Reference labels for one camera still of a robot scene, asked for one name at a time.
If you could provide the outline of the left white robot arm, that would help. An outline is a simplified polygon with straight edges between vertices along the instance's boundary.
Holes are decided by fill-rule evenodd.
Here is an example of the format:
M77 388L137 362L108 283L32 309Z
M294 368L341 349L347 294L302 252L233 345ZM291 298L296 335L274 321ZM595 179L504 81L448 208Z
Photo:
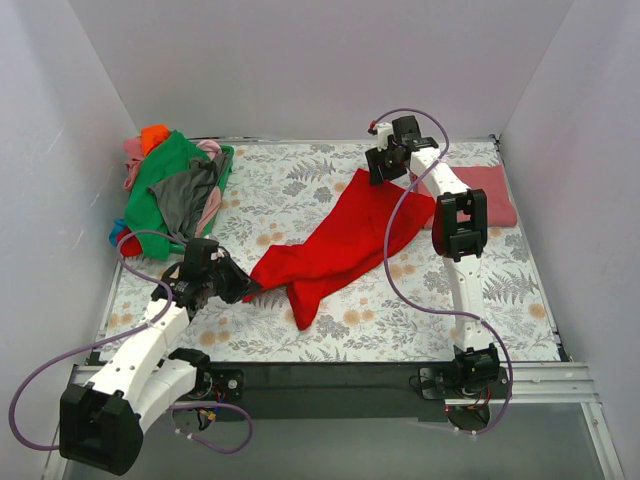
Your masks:
M193 239L158 281L138 323L111 359L60 400L59 452L121 476L136 462L144 435L167 411L194 410L211 424L230 406L210 357L171 346L212 298L234 304L260 286L215 240Z

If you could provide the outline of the red t-shirt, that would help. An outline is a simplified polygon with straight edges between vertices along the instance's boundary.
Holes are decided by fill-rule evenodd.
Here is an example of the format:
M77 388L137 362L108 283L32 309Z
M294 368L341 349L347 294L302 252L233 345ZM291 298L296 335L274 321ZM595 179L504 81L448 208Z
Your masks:
M405 191L392 183L373 186L357 170L330 214L309 238L272 245L251 277L264 292L282 287L299 330L309 328L321 301L383 262L389 217Z

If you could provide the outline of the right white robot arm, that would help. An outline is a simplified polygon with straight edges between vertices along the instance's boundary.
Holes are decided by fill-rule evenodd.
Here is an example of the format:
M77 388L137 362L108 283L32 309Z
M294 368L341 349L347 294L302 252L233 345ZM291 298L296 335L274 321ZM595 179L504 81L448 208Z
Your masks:
M475 397L499 377L500 359L494 336L487 326L481 285L482 254L488 240L487 196L482 189L464 183L443 158L450 141L438 120L445 145L439 147L424 137L415 116L416 109L404 109L403 116L386 122L386 114L373 120L368 133L377 146L366 152L371 183L379 185L409 172L414 176L401 194L387 222L383 237L383 265L387 280L398 298L414 309L432 315L455 318L454 358L441 374L423 381L440 391L456 390ZM431 229L432 245L449 276L454 309L423 307L409 300L396 286L389 266L391 230L409 195L424 188L435 200Z

